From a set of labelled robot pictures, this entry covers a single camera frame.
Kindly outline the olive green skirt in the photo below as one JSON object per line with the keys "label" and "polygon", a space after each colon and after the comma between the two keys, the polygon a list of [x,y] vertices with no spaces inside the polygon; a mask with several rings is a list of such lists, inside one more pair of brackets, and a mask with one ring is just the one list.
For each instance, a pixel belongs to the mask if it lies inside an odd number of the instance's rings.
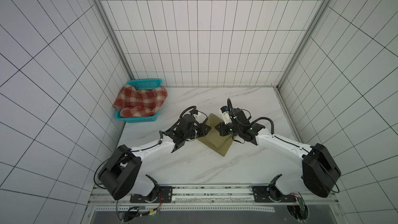
{"label": "olive green skirt", "polygon": [[205,124],[210,126],[211,130],[206,136],[197,138],[197,140],[219,155],[225,157],[233,143],[233,139],[231,135],[221,136],[219,134],[219,132],[215,129],[216,125],[219,123],[224,123],[224,121],[218,116],[210,114]]}

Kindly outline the red plaid skirt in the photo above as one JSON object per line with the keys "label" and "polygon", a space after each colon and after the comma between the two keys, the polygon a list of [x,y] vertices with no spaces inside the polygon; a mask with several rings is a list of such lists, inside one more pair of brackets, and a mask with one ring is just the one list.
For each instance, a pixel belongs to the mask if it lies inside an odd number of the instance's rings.
{"label": "red plaid skirt", "polygon": [[121,118],[150,117],[159,111],[167,97],[163,86],[154,90],[136,90],[132,85],[125,85],[113,107],[119,111]]}

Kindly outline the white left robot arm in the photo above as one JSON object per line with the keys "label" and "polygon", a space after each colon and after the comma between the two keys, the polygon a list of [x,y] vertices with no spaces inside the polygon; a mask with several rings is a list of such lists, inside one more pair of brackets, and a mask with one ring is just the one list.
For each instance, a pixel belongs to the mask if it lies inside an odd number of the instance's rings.
{"label": "white left robot arm", "polygon": [[159,183],[149,175],[146,166],[153,160],[176,152],[187,141],[205,137],[211,130],[197,114],[185,114],[160,138],[147,145],[129,148],[119,146],[99,167],[97,178],[116,201],[128,194],[138,195],[149,202],[157,199]]}

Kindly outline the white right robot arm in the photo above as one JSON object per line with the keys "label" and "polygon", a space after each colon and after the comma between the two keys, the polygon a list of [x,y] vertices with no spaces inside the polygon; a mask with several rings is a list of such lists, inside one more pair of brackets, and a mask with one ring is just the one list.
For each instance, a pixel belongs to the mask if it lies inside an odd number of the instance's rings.
{"label": "white right robot arm", "polygon": [[341,170],[322,144],[308,145],[290,140],[275,133],[274,122],[263,117],[271,124],[270,128],[259,124],[261,118],[250,121],[243,109],[234,108],[230,99],[220,109],[223,121],[216,125],[221,136],[239,136],[245,142],[271,149],[290,159],[299,166],[291,175],[278,174],[268,184],[266,193],[273,202],[280,202],[282,197],[309,191],[326,198],[337,186]]}

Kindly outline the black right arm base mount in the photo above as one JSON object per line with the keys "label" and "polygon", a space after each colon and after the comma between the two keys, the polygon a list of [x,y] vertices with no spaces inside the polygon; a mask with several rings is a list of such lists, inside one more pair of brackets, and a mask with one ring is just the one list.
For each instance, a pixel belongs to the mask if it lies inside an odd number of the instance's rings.
{"label": "black right arm base mount", "polygon": [[295,203],[295,196],[283,195],[277,189],[276,182],[281,176],[281,174],[275,176],[267,186],[252,186],[254,201],[256,203]]}

